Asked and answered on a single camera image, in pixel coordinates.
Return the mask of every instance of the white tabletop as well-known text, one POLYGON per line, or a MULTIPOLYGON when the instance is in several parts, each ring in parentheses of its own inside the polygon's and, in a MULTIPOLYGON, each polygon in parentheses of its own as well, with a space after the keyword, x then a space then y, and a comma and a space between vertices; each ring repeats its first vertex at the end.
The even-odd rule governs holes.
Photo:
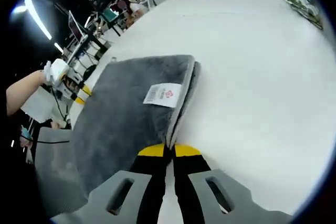
MULTIPOLYGON (((178 143, 198 148, 260 206, 293 214, 334 147, 336 63, 321 31, 283 0, 171 0, 128 29, 87 84, 112 56, 173 54, 202 65, 178 143)), ((182 223, 174 204, 166 195, 159 223, 182 223)))

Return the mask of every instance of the computer monitor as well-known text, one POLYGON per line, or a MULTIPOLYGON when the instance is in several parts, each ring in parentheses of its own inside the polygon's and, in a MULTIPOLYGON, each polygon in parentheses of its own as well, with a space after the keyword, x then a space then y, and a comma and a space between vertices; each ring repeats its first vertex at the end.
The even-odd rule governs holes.
POLYGON ((72 34, 75 36, 76 40, 78 42, 80 42, 82 37, 84 37, 84 33, 79 28, 79 25, 78 25, 77 21, 75 20, 71 11, 69 11, 69 28, 70 28, 72 34))

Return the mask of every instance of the robotic hand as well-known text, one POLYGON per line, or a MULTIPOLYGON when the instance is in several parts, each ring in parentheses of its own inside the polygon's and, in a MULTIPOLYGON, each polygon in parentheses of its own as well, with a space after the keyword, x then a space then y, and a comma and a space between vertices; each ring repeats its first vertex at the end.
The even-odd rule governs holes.
POLYGON ((84 104, 85 101, 77 96, 79 89, 82 89, 86 94, 92 95, 90 89, 83 83, 82 77, 75 72, 62 59, 56 59, 52 64, 47 62, 43 69, 46 82, 52 85, 62 94, 78 102, 84 104))

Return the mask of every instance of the red logo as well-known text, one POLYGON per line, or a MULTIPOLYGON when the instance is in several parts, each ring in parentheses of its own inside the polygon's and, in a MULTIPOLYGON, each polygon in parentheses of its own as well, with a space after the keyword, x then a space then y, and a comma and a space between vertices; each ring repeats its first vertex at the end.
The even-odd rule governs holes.
POLYGON ((172 96, 173 96, 173 92, 171 90, 166 93, 167 98, 172 97, 172 96))

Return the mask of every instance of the barcode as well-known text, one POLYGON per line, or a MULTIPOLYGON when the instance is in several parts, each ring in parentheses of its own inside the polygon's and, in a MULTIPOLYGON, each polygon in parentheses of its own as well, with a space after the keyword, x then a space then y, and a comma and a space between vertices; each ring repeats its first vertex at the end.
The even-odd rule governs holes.
POLYGON ((166 89, 163 89, 161 94, 160 94, 160 99, 162 100, 163 99, 163 96, 164 96, 164 92, 166 91, 166 89))
POLYGON ((152 89, 150 90, 150 92, 148 94, 147 102, 152 102, 155 99, 158 89, 159 89, 159 87, 152 87, 152 89))

